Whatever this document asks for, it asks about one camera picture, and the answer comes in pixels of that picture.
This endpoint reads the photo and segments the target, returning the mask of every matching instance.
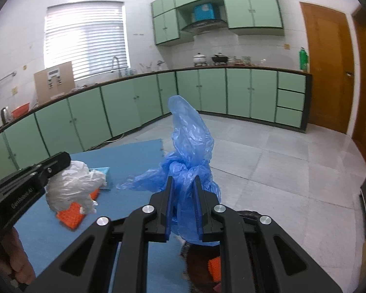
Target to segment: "faucet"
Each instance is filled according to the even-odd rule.
[[[118,74],[119,74],[119,78],[121,78],[121,77],[122,77],[122,74],[121,74],[121,68],[120,68],[120,66],[119,66],[119,59],[118,59],[118,57],[116,57],[116,56],[114,56],[114,57],[112,58],[112,62],[111,62],[111,72],[112,72],[112,73],[114,72],[114,59],[116,59],[116,60],[117,60],[117,64],[118,64]]]

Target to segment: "orange sponge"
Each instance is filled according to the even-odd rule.
[[[214,282],[221,282],[221,257],[209,260],[208,269]]]
[[[99,188],[90,194],[92,200],[98,198],[98,195]],[[80,214],[80,207],[80,204],[73,202],[69,209],[60,211],[56,217],[68,228],[76,229],[85,217],[85,215]]]

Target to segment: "blue box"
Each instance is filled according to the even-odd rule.
[[[92,171],[93,169],[102,172],[104,175],[106,175],[106,186],[100,186],[100,189],[112,189],[113,182],[110,175],[110,168],[109,167],[98,167],[98,168],[90,168],[89,170]]]

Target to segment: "green bottle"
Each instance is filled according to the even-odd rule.
[[[300,69],[302,71],[307,71],[307,64],[309,62],[309,57],[303,47],[300,50]]]

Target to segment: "metal screw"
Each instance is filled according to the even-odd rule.
[[[263,225],[269,225],[271,224],[272,220],[270,217],[268,216],[262,216],[260,217],[259,221],[263,224]]]
[[[98,220],[96,221],[96,223],[99,226],[105,226],[105,225],[108,224],[108,218],[107,217],[100,217],[100,218],[98,218]]]
[[[215,212],[224,212],[226,210],[226,207],[224,205],[215,205],[214,211]]]
[[[143,208],[142,208],[142,211],[146,214],[150,214],[151,212],[154,211],[154,207],[152,205],[145,205]]]

